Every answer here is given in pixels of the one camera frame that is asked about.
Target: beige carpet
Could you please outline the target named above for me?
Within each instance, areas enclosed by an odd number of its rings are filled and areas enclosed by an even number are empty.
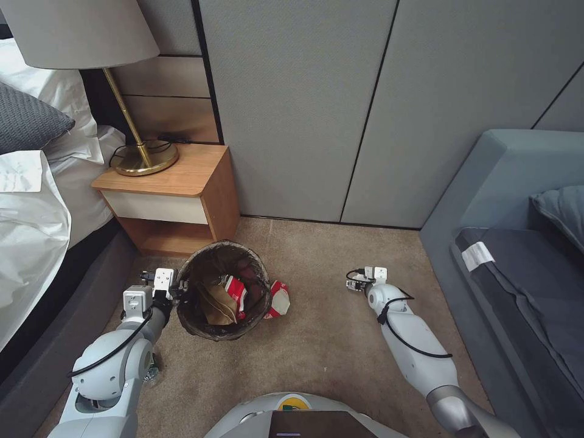
[[[272,279],[289,284],[290,310],[219,343],[188,335],[173,313],[156,346],[164,370],[142,391],[139,437],[203,437],[237,403],[276,391],[340,400],[407,436],[445,436],[400,374],[364,296],[345,289],[345,273],[364,265],[388,267],[390,282],[416,298],[412,309],[454,355],[462,389],[490,410],[416,231],[242,218],[235,240],[258,253]],[[142,269],[182,262],[139,257],[128,283]],[[54,427],[63,403],[36,436]]]

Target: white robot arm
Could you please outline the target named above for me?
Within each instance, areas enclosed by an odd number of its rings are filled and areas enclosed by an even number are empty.
[[[136,436],[136,408],[152,348],[168,322],[174,270],[157,269],[152,286],[123,292],[125,316],[89,345],[69,373],[73,386],[50,438]]]
[[[387,269],[368,266],[357,271],[357,276],[347,280],[347,287],[365,292],[401,373],[426,398],[442,427],[457,437],[519,438],[511,426],[460,389],[452,355],[412,312],[407,300],[413,297],[386,283]]]

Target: wooden nightstand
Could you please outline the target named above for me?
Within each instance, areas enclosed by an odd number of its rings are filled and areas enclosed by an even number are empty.
[[[227,146],[178,150],[178,161],[162,172],[122,176],[109,169],[91,184],[145,255],[190,256],[235,235],[239,204]]]

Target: black trash bag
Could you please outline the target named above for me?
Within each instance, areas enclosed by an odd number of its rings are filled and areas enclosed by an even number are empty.
[[[200,305],[203,279],[233,275],[241,281],[248,293],[244,299],[245,318],[236,324],[212,325]],[[272,306],[268,273],[260,258],[252,250],[229,240],[222,240],[200,249],[178,271],[178,280],[188,280],[186,292],[178,296],[176,309],[182,326],[191,335],[214,341],[240,338],[253,329]]]

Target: red and white packaging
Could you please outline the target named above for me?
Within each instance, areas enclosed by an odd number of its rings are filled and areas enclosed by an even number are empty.
[[[243,311],[245,296],[248,291],[245,285],[236,279],[234,276],[229,276],[227,283],[225,283],[225,290],[233,300],[237,303],[237,320],[245,318],[245,312]]]
[[[268,310],[264,319],[277,318],[285,315],[290,307],[290,295],[288,295],[288,285],[281,281],[275,281],[271,287],[272,308]]]

